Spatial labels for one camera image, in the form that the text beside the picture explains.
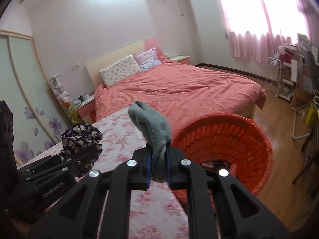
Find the floral sliding wardrobe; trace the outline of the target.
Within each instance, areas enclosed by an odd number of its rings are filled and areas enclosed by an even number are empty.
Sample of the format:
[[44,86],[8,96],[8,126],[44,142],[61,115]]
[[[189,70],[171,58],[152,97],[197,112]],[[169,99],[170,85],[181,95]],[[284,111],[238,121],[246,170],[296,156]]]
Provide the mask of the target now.
[[1,100],[14,116],[18,166],[43,154],[71,126],[40,65],[33,38],[1,31]]

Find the floral pink tablecloth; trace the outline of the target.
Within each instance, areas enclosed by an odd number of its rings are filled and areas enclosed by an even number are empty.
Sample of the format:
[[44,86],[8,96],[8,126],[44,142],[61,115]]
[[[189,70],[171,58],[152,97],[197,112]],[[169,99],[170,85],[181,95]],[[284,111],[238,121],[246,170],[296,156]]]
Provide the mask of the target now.
[[165,184],[168,120],[147,104],[128,108],[147,141],[114,170],[92,170],[28,232],[28,238],[187,238],[184,210]]

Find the black floral scrunchie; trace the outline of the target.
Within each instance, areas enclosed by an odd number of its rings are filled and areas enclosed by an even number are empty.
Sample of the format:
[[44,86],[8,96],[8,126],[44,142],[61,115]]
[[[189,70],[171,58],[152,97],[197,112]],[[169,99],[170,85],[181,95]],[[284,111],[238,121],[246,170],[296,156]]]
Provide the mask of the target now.
[[87,147],[93,147],[92,153],[88,152],[85,154],[86,160],[77,161],[78,171],[76,177],[83,177],[91,170],[103,151],[100,144],[103,134],[97,127],[84,123],[64,131],[61,134],[61,139],[63,149],[59,153],[59,156],[63,162],[82,152]]

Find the striped pink pillow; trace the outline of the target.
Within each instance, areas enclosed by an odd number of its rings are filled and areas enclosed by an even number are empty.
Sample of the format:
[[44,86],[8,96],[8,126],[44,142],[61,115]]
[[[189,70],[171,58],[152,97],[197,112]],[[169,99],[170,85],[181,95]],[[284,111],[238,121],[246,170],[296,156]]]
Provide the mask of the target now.
[[141,71],[146,71],[162,64],[157,55],[156,48],[151,48],[147,51],[140,53],[134,53],[133,57],[140,66]]

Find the orange laundry basket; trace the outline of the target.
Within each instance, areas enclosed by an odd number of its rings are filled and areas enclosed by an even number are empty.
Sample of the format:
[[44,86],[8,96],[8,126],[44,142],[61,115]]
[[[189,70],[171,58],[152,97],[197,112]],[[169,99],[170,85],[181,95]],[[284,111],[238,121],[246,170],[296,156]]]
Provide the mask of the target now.
[[198,118],[172,129],[172,145],[198,164],[228,162],[232,174],[258,195],[273,168],[273,149],[253,120],[231,113]]

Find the pink left nightstand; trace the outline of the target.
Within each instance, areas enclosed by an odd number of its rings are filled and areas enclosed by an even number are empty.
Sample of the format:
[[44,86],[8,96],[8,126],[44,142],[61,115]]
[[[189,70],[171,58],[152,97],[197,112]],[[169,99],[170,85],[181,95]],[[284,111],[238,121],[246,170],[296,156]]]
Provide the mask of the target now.
[[96,122],[95,97],[94,95],[75,107],[76,111],[85,123],[93,124]]

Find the cluttered desk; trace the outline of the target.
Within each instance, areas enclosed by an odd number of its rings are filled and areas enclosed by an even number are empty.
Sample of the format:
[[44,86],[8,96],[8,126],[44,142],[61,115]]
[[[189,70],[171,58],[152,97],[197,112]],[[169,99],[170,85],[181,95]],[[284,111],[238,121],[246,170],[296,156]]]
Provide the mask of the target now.
[[[298,41],[295,45],[298,47],[301,63],[299,67],[299,82],[297,88],[303,89],[318,97],[318,49],[313,47],[305,35],[298,35]],[[302,106],[307,106],[312,99]]]

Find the pink window curtain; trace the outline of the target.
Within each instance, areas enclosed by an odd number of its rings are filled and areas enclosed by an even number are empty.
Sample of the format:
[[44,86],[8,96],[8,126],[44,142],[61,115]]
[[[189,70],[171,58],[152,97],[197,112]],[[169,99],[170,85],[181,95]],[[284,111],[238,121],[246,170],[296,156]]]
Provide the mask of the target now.
[[301,0],[218,0],[230,54],[265,63],[280,45],[311,37]]

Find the cardboard box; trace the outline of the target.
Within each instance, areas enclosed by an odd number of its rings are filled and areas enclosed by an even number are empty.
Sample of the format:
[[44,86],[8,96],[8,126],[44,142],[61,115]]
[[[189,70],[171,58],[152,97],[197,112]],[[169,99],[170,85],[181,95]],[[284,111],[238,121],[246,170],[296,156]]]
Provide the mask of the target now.
[[297,88],[296,90],[294,90],[292,100],[290,103],[290,109],[295,110],[295,109],[299,108],[300,106],[309,102],[311,99],[312,99],[311,93],[309,93],[303,89]]

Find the grey green sock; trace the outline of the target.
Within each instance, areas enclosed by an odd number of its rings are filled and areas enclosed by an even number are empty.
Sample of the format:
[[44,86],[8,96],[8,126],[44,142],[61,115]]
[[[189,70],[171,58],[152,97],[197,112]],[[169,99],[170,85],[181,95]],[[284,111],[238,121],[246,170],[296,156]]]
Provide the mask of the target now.
[[153,150],[151,179],[158,183],[166,182],[164,154],[166,145],[172,141],[167,118],[142,101],[134,101],[128,108],[128,115]]

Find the coral bed duvet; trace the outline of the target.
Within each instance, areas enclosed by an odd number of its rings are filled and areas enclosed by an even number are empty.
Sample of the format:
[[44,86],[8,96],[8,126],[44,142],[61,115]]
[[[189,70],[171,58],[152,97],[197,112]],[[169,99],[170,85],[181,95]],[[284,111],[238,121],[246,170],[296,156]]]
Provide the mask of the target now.
[[96,120],[100,121],[134,101],[160,112],[170,123],[172,135],[191,122],[217,113],[240,114],[251,105],[260,109],[265,89],[255,81],[233,73],[197,68],[164,60],[163,64],[95,90]]

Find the floral white pillow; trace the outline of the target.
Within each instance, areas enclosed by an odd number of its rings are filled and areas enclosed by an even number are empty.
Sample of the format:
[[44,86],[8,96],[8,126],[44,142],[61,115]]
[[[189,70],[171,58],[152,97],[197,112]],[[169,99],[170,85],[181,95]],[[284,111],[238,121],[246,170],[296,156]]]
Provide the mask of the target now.
[[141,72],[140,66],[133,55],[129,55],[101,70],[99,73],[106,88],[111,88],[120,81],[139,72]]

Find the white storage cart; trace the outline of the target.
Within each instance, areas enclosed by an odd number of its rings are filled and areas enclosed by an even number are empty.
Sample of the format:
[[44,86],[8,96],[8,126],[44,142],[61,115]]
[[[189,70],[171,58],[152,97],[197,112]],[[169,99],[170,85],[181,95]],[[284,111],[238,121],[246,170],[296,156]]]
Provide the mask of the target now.
[[301,57],[298,47],[289,43],[279,46],[281,61],[280,98],[291,102],[299,82]]

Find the right nightstand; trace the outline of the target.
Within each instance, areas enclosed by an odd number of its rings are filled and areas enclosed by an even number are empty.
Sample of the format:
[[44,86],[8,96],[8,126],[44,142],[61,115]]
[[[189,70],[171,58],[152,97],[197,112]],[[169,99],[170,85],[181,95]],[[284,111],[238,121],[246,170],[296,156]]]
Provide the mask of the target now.
[[187,65],[190,65],[191,64],[191,61],[190,61],[190,57],[189,56],[183,56],[183,55],[180,55],[180,56],[176,56],[176,57],[172,57],[170,58],[172,61],[174,62],[178,62],[178,63],[181,63],[181,64],[187,64]]

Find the dark wooden chair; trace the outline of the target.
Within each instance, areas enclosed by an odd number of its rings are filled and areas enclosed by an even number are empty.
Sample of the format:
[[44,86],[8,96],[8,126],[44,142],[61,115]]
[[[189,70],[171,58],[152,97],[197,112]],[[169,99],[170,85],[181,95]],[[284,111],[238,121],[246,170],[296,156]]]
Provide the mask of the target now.
[[307,170],[309,170],[310,166],[313,163],[318,162],[318,121],[303,143],[301,152],[305,153],[304,165],[303,168],[296,175],[296,177],[293,179],[293,185],[295,185],[297,181],[302,177],[302,175],[305,174]]

